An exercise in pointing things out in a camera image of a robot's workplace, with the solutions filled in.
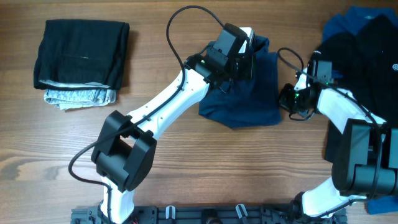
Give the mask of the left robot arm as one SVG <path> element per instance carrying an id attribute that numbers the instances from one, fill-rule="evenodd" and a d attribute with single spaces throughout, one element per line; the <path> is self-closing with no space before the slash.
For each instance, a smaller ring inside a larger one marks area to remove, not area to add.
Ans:
<path id="1" fill-rule="evenodd" d="M 103 223 L 124 223 L 134 211 L 134 191 L 152 168 L 157 141 L 210 88 L 224 81 L 252 78 L 254 31 L 225 24 L 204 52 L 189 56 L 177 78 L 144 106 L 106 119 L 91 154 L 104 184 L 99 206 Z"/>

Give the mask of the dark blue shorts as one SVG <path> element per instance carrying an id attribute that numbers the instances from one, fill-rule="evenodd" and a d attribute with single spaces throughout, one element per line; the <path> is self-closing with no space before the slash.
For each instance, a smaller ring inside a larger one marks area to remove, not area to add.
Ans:
<path id="1" fill-rule="evenodd" d="M 198 114 L 231 129 L 279 124 L 278 56 L 269 52 L 269 45 L 267 37 L 255 37 L 253 79 L 224 82 L 220 89 L 209 91 Z"/>

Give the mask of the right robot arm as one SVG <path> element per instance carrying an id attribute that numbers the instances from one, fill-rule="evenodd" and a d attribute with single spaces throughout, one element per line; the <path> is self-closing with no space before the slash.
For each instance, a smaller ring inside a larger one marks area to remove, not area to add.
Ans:
<path id="1" fill-rule="evenodd" d="M 349 90 L 290 67 L 298 84 L 286 84 L 279 96 L 281 107 L 304 119 L 309 119 L 308 110 L 323 114 L 342 134 L 331 177 L 298 196 L 300 217 L 322 220 L 356 202 L 396 196 L 397 129 L 373 116 Z"/>

